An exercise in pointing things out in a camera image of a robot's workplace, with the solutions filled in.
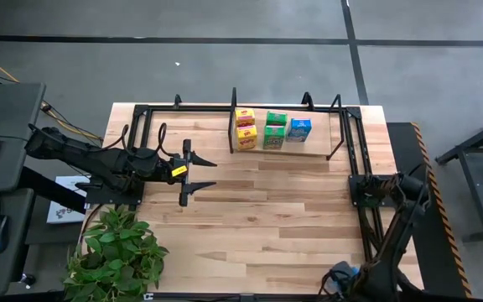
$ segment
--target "snack box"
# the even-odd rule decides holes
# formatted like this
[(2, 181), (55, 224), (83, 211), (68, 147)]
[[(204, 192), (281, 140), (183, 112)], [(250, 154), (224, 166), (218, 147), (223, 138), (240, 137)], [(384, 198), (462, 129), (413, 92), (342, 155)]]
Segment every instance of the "snack box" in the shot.
[(287, 142), (304, 142), (309, 136), (310, 129), (312, 129), (312, 122), (310, 118), (292, 118), (288, 134), (286, 135)]
[(283, 146), (284, 134), (286, 129), (284, 126), (266, 126), (264, 127), (264, 145), (265, 149), (280, 149)]
[(255, 112), (252, 109), (237, 109), (236, 127), (246, 127), (255, 124)]
[(286, 126), (288, 120), (288, 114), (267, 112), (266, 126)]
[(236, 128), (238, 150), (254, 148), (257, 145), (257, 126)]

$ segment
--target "wooden shelf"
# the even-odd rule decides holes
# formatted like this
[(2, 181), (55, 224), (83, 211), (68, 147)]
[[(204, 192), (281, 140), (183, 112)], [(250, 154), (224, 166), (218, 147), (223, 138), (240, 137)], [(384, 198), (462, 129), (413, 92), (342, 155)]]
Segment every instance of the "wooden shelf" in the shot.
[[(331, 127), (329, 113), (257, 108), (252, 108), (252, 110), (255, 112), (255, 124), (258, 133), (257, 146), (255, 148), (238, 150), (236, 127), (232, 126), (232, 147), (236, 151), (315, 156), (326, 156), (331, 154)], [(288, 114), (288, 122), (286, 124), (287, 131), (292, 118), (310, 118), (313, 127), (312, 130), (310, 130), (307, 140), (304, 143), (289, 143), (285, 140), (281, 149), (264, 149), (264, 127), (266, 126), (266, 116), (268, 111)]]

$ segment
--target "wooden table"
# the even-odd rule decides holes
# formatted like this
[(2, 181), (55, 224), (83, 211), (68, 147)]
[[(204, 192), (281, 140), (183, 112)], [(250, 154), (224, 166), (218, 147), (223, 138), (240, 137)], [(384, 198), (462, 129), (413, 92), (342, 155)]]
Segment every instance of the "wooden table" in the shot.
[[(113, 104), (105, 144), (119, 138), (124, 124), (131, 123), (134, 105)], [(373, 173), (395, 173), (382, 107), (361, 111)], [(179, 185), (146, 184), (138, 220), (149, 222), (158, 242), (171, 252), (159, 290), (151, 286), (150, 291), (316, 294), (333, 264), (362, 264), (359, 221), (347, 185), (351, 171), (346, 143), (330, 161), (230, 154), (228, 119), (228, 112), (153, 114), (150, 148), (156, 147), (159, 125), (166, 122), (168, 152), (181, 153), (182, 140), (190, 138), (194, 151), (218, 166), (190, 167), (192, 181), (213, 180), (217, 185), (195, 193), (185, 208), (178, 205)], [(338, 117), (332, 115), (330, 123), (334, 148), (340, 141)], [(354, 123), (352, 129), (357, 141)], [(359, 167), (364, 173), (361, 161)], [(393, 212), (382, 209), (385, 226)], [(400, 269), (423, 287), (413, 241)]]

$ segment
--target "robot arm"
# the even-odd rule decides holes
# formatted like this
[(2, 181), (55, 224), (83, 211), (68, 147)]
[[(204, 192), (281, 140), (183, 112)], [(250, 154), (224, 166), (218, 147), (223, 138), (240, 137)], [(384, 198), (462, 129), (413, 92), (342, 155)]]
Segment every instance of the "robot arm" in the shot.
[(27, 154), (36, 159), (58, 159), (90, 173), (95, 181), (81, 184), (84, 190), (109, 189), (120, 195), (131, 195), (142, 190), (143, 182), (164, 182), (170, 185), (180, 183), (182, 189), (179, 203), (187, 206), (188, 194), (215, 184), (188, 182), (190, 164), (216, 166), (191, 151), (189, 139), (183, 143), (184, 157), (169, 154), (170, 159), (167, 161), (159, 157), (157, 149), (99, 148), (68, 138), (57, 128), (38, 129), (31, 124), (29, 127), (33, 134), (25, 146)]

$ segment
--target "black desk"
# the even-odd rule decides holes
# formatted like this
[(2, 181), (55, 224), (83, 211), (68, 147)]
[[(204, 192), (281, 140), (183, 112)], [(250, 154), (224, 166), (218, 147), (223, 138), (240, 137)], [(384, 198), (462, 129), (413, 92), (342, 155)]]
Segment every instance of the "black desk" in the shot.
[[(40, 103), (44, 98), (44, 84), (0, 85), (0, 135), (29, 139), (28, 124), (35, 124)], [(0, 192), (17, 188), (25, 161), (25, 142), (0, 138)]]
[[(0, 135), (29, 139), (28, 124), (37, 120), (45, 89), (44, 84), (0, 85)], [(0, 254), (0, 294), (21, 276), (28, 251), (25, 238), (36, 195), (85, 213), (83, 196), (23, 166), (25, 144), (19, 139), (0, 138), (0, 196), (3, 214), (10, 216), (11, 223), (9, 245)]]
[(29, 215), (33, 209), (34, 192), (31, 189), (16, 190), (1, 194), (2, 214), (8, 215), (9, 234), (7, 249), (0, 253), (0, 294), (5, 294), (8, 284), (19, 281), (27, 248), (23, 241), (29, 224)]

